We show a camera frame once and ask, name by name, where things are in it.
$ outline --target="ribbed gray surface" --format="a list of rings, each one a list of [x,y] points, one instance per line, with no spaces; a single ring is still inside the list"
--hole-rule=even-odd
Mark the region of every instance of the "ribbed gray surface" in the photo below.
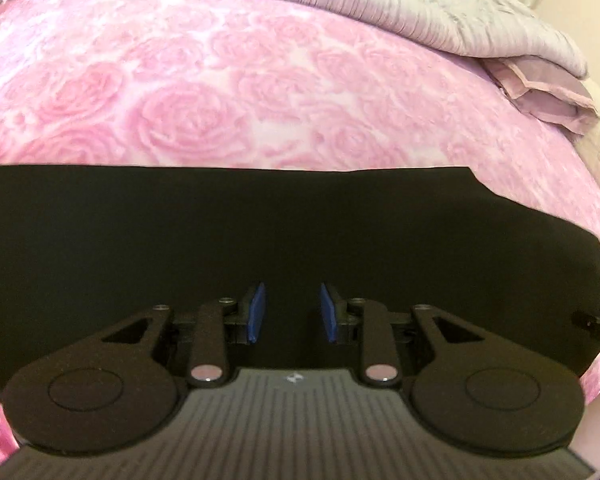
[[[190,394],[178,416],[138,446],[95,458],[25,448],[0,480],[583,480],[568,450],[484,458],[424,431],[399,395],[346,370],[243,370],[221,390]]]

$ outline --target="screw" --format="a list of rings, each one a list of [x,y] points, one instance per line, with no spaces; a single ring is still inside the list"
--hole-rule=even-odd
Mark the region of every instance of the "screw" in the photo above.
[[[217,381],[222,377],[222,368],[216,365],[198,365],[191,371],[191,377],[197,381]]]
[[[285,379],[290,383],[298,384],[300,381],[304,381],[304,375],[293,372],[291,375],[286,376]]]
[[[371,365],[365,370],[365,375],[372,381],[385,383],[398,376],[398,370],[391,365]]]

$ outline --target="black fabric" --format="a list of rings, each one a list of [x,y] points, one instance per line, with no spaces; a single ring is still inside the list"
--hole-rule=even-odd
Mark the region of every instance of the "black fabric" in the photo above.
[[[430,303],[583,373],[600,343],[600,243],[497,196],[468,168],[355,173],[0,167],[0,387],[19,367],[153,304],[267,284],[245,362],[333,364],[318,286]]]

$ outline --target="pink rose comforter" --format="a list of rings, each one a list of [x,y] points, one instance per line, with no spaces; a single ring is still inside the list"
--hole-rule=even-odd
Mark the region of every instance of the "pink rose comforter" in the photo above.
[[[1,5],[0,164],[21,163],[469,166],[600,238],[600,190],[569,140],[473,59],[278,0]],[[600,391],[600,355],[582,384]]]

